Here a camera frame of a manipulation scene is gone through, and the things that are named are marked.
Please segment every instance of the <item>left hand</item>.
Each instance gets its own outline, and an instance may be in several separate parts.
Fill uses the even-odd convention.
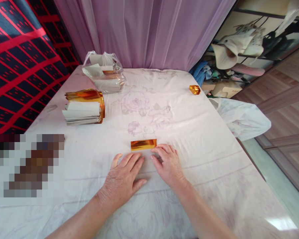
[[[127,203],[147,183],[146,179],[134,181],[145,160],[144,157],[138,160],[142,154],[130,153],[118,164],[122,155],[120,153],[114,157],[104,185],[96,194],[102,205],[112,213]]]

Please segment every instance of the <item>white bedsheet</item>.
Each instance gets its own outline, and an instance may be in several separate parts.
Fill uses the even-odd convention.
[[[179,70],[125,69],[121,93],[104,95],[102,124],[66,126],[64,94],[93,85],[79,66],[26,134],[64,134],[64,202],[0,205],[0,238],[43,238],[102,186],[115,154],[130,141],[157,138],[180,153],[188,180],[239,238],[299,238],[299,231],[194,78]],[[112,215],[97,238],[195,238],[172,190],[146,159],[148,183]]]

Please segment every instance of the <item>blue cloth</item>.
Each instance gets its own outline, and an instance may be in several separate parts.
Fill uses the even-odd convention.
[[[195,78],[195,80],[197,81],[197,84],[199,86],[203,85],[204,79],[206,78],[206,80],[209,80],[211,78],[211,70],[210,67],[207,65],[208,62],[206,61],[202,61],[199,63],[199,65],[197,66],[195,72],[194,68],[192,68],[189,73],[193,73],[193,77]]]

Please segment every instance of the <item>stack of gold paper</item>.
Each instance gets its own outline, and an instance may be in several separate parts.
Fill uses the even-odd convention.
[[[95,89],[67,92],[69,104],[62,113],[67,125],[102,123],[105,118],[103,94]]]

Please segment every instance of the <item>red and black fabric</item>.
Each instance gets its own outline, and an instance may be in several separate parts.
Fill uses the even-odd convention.
[[[24,133],[68,77],[26,0],[0,0],[0,134]]]
[[[50,38],[54,48],[71,74],[79,62],[74,54],[69,37],[63,28],[52,0],[27,0]]]

